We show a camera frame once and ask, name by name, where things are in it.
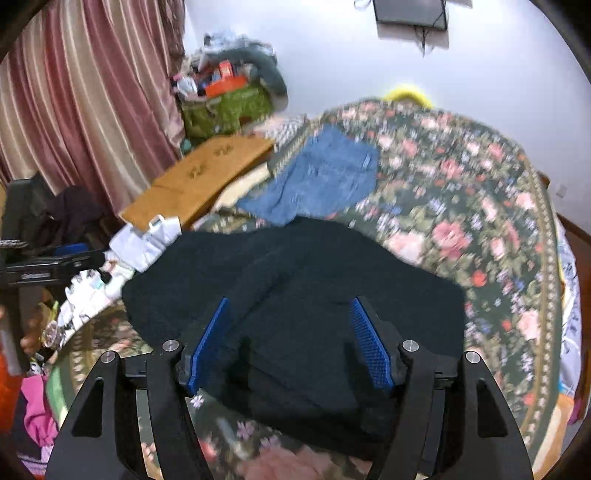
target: brown cardboard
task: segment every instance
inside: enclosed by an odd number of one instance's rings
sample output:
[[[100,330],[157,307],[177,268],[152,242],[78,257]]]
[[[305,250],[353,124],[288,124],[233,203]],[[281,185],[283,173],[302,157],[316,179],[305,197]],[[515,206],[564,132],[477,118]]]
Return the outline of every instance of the brown cardboard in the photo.
[[[121,217],[143,231],[157,215],[177,216],[188,228],[209,211],[235,178],[265,160],[273,142],[258,137],[213,137],[170,167]]]

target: yellow object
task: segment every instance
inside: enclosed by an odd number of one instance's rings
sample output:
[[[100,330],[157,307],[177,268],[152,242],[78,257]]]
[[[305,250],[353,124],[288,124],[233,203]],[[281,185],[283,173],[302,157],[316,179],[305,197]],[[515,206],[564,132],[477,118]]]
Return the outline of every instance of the yellow object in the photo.
[[[401,85],[396,87],[384,97],[384,100],[387,102],[396,102],[406,99],[411,99],[413,102],[416,102],[425,108],[433,108],[431,100],[429,100],[421,90],[412,85]]]

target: bed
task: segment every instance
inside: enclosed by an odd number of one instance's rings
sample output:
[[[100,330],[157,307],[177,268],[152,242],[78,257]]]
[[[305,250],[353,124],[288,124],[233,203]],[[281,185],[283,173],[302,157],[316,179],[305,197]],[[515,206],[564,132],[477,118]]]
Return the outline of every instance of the bed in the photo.
[[[574,258],[535,169],[518,144],[490,127],[370,99],[293,129],[268,163],[273,174],[324,125],[375,144],[382,153],[375,191],[327,220],[357,229],[404,261],[464,287],[465,347],[478,351],[493,372],[541,478],[560,454],[573,408],[580,309]],[[268,130],[281,131],[276,121]],[[267,226],[229,209],[210,213],[194,227],[232,233]],[[60,353],[47,386],[58,423],[107,349],[122,356],[150,351],[127,322],[122,303],[89,322]],[[302,445],[242,418],[206,391],[187,404],[216,478],[266,478],[285,468],[299,472],[295,478],[362,479],[369,469],[368,462]],[[138,393],[138,417],[148,474],[159,478],[145,392]],[[267,448],[273,445],[281,448]]]

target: blue towel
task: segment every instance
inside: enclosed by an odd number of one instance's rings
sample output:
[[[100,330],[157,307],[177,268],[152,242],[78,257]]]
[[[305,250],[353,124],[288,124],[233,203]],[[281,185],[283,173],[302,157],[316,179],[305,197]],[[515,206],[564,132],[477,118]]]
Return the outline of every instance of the blue towel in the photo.
[[[326,217],[375,190],[378,158],[375,147],[325,127],[260,195],[244,197],[236,206],[275,225],[296,215]]]

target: striped curtain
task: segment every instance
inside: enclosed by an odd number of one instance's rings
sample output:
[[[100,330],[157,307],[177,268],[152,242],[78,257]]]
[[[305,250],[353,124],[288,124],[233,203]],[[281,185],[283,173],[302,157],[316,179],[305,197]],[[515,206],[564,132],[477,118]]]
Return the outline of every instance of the striped curtain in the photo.
[[[184,137],[169,77],[183,0],[53,0],[0,64],[0,177],[40,171],[118,213],[173,165]]]

